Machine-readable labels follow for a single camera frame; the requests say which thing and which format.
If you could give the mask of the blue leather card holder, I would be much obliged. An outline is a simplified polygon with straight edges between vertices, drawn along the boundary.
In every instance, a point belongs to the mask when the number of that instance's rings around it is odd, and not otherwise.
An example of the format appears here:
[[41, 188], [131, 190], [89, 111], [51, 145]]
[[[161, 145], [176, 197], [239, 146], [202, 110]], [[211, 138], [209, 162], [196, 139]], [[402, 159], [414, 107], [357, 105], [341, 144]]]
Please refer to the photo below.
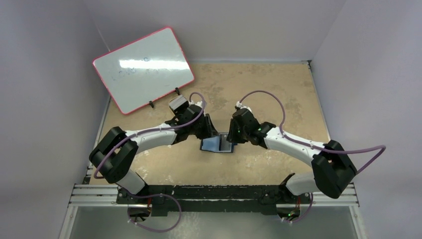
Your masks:
[[233, 153], [236, 143], [227, 140], [228, 133], [219, 133], [218, 136], [201, 140], [200, 150], [213, 153]]

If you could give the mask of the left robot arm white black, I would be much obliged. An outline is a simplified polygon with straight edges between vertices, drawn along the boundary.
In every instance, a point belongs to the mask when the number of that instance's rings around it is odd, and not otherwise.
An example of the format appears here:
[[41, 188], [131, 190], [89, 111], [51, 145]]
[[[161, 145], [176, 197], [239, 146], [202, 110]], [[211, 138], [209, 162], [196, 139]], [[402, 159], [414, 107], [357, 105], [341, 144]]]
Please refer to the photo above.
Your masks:
[[93, 174], [98, 174], [110, 184], [116, 184], [129, 192], [135, 203], [148, 199], [147, 183], [131, 165], [137, 154], [159, 146], [174, 145], [186, 140], [190, 135], [198, 139], [218, 135], [209, 114], [197, 105], [190, 105], [173, 118], [159, 126], [143, 130], [123, 130], [111, 128], [89, 155], [95, 166]]

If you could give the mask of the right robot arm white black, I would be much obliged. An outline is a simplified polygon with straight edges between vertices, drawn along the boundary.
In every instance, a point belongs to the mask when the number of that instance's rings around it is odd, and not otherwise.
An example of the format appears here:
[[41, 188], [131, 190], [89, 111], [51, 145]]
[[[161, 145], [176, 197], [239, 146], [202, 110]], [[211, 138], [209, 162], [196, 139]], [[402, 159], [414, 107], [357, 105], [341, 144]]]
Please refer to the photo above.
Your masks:
[[236, 108], [230, 120], [227, 140], [233, 143], [247, 143], [264, 149], [285, 153], [308, 165], [312, 171], [303, 174], [290, 174], [280, 184], [280, 198], [287, 203], [299, 195], [322, 192], [337, 199], [357, 175], [357, 169], [345, 154], [340, 143], [308, 141], [301, 145], [303, 138], [281, 132], [269, 122], [259, 123], [248, 108]]

